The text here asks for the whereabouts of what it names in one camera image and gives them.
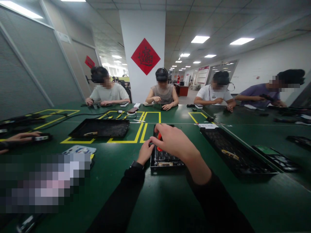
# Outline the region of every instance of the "person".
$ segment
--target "person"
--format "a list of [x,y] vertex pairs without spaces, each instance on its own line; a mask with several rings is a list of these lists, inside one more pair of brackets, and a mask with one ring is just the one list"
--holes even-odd
[[236,102],[227,90],[229,83],[229,73],[227,71],[216,72],[213,76],[212,84],[208,84],[199,90],[194,103],[202,105],[223,105],[225,101],[227,103],[227,110],[232,112],[236,106]]
[[93,67],[91,73],[92,81],[100,83],[100,85],[95,87],[89,98],[86,98],[85,103],[88,106],[97,101],[100,101],[102,106],[119,104],[124,101],[131,103],[126,90],[120,84],[110,81],[109,73],[104,67]]
[[9,151],[9,145],[6,142],[16,142],[16,143],[27,143],[32,141],[32,137],[39,137],[39,131],[31,132],[31,133],[19,133],[14,135],[3,142],[0,142],[0,154],[7,153]]
[[154,145],[181,159],[187,166],[187,181],[199,201],[212,232],[254,232],[252,226],[226,191],[220,179],[203,160],[198,149],[178,128],[156,124],[163,141],[150,137],[142,145],[137,161],[124,173],[120,184],[99,211],[87,233],[125,232],[144,184],[143,167],[150,159]]
[[168,84],[168,71],[165,68],[159,68],[155,73],[157,85],[151,87],[146,102],[151,104],[155,102],[162,104],[163,110],[170,110],[178,105],[179,100],[173,84]]
[[[267,107],[269,104],[278,107],[287,107],[286,103],[280,100],[282,88],[297,87],[304,83],[304,70],[286,70],[280,72],[268,83],[253,85],[236,96],[236,100],[241,101],[241,106],[253,105],[254,107]],[[270,96],[274,101],[267,100],[260,96],[262,94]]]

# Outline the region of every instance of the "black watch strap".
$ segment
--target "black watch strap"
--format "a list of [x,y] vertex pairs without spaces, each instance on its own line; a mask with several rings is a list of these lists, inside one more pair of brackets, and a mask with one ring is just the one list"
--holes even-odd
[[144,168],[143,165],[141,165],[140,163],[136,162],[135,160],[133,161],[133,163],[132,163],[132,165],[130,166],[130,168],[131,168],[131,167],[137,167],[137,168],[139,168],[139,169],[143,169],[143,168]]

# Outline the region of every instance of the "black sleeve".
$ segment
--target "black sleeve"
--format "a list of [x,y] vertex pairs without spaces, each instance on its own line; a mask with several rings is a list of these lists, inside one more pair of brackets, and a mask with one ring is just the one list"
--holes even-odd
[[255,232],[213,172],[210,181],[205,185],[195,184],[189,172],[187,181],[215,232]]
[[144,170],[136,167],[127,169],[86,232],[125,232],[144,179]]

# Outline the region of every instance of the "floor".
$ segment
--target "floor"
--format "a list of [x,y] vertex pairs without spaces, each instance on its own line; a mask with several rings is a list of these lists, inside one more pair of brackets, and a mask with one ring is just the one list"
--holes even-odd
[[188,90],[188,96],[179,96],[179,104],[193,104],[198,91]]

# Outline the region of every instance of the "desk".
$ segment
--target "desk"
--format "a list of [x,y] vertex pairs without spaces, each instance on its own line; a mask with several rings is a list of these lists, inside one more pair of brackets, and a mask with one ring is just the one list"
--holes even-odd
[[188,95],[188,86],[180,86],[178,84],[174,84],[176,88],[176,92],[178,96],[187,96]]
[[[80,105],[81,103],[60,105],[45,113],[59,111],[72,113],[72,115],[104,113],[107,109],[129,110],[133,107],[133,104],[129,104],[125,108],[117,105],[90,110]],[[160,105],[141,105],[137,119],[143,119],[146,123],[135,123],[131,120],[125,138],[96,139],[91,144],[85,144],[97,148],[94,157],[96,163],[91,170],[90,178],[86,179],[85,186],[80,187],[79,193],[73,195],[71,203],[64,207],[63,212],[48,215],[33,232],[85,232],[119,184],[125,169],[137,159],[142,143],[153,133],[154,124],[159,122],[174,124],[189,137],[208,166],[219,176],[257,233],[311,231],[311,192],[300,184],[303,182],[306,185],[311,184],[311,181],[306,178],[311,168],[310,152],[285,140],[287,135],[311,138],[311,128],[272,122],[277,111],[267,110],[266,112],[270,115],[261,117],[254,110],[249,111],[238,106],[232,114],[227,114],[223,112],[223,106],[213,105],[198,109],[197,112],[193,112],[185,105],[179,105],[166,112],[160,111]],[[291,176],[274,167],[279,174],[269,181],[241,182],[231,173],[199,132],[199,127],[194,124],[203,123],[207,116],[215,117],[216,122],[222,123],[219,123],[220,127],[237,136],[242,143],[271,146],[284,153],[302,165],[306,169],[305,173]],[[52,122],[60,117],[52,115],[47,120]],[[53,141],[32,148],[17,148],[1,155],[0,161],[13,154],[24,153],[29,161],[35,163],[40,162],[42,154],[63,152],[74,145],[73,139],[68,138],[68,133],[88,117],[94,116],[74,117],[45,130],[44,132],[54,135]],[[150,168],[147,168],[144,186],[132,213],[128,232],[208,231],[209,226],[203,211],[183,174],[184,171],[151,175]],[[13,232],[16,223],[17,221],[13,220],[2,232]]]

